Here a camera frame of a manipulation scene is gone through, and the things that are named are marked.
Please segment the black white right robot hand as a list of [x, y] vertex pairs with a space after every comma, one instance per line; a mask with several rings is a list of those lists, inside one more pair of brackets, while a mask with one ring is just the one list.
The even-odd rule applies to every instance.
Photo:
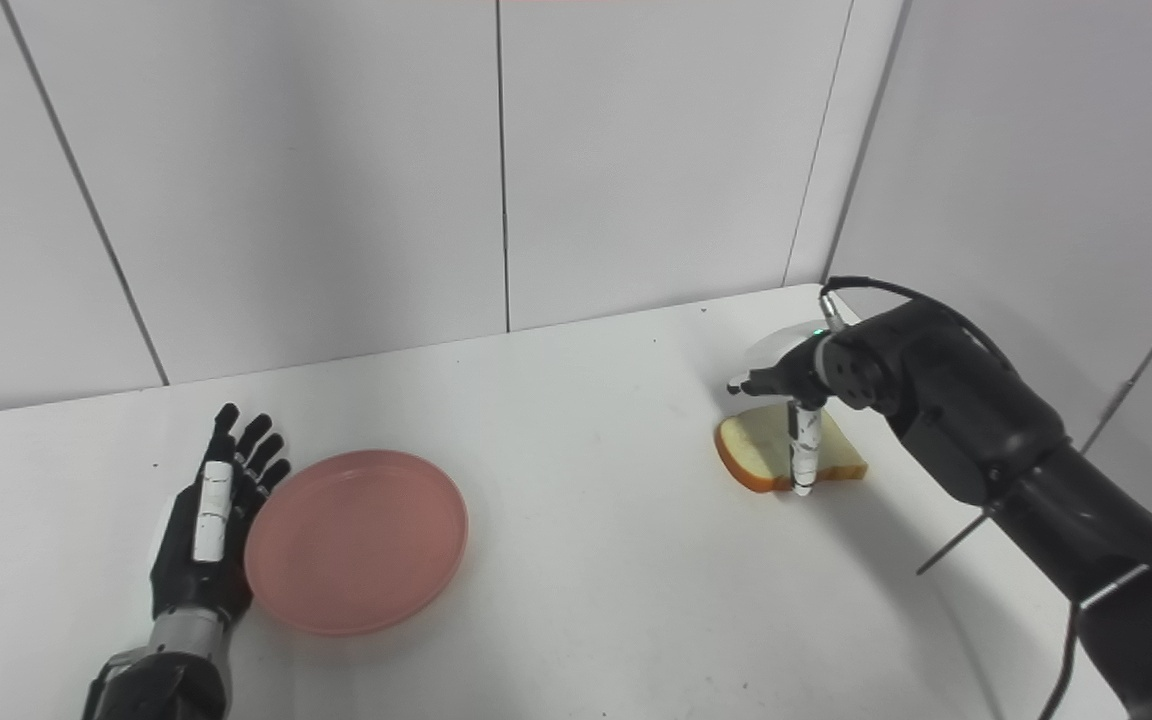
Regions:
[[823, 445], [823, 407], [832, 389], [818, 372], [820, 346], [829, 338], [823, 323], [799, 323], [773, 332], [749, 348], [753, 367], [727, 382], [730, 395], [786, 397], [788, 470], [791, 491], [806, 497], [817, 486]]

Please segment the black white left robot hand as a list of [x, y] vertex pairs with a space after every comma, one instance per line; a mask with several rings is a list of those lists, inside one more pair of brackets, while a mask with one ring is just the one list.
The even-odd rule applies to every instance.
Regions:
[[[285, 448], [285, 438], [275, 432], [268, 414], [257, 415], [236, 435], [238, 416], [237, 406], [221, 407], [194, 480], [175, 497], [150, 571], [154, 617], [165, 611], [198, 607], [215, 612], [225, 626], [233, 626], [251, 607], [253, 593], [244, 566], [247, 539], [274, 488], [291, 473], [291, 462], [276, 456]], [[217, 560], [195, 558], [198, 507], [209, 468], [230, 471]]]

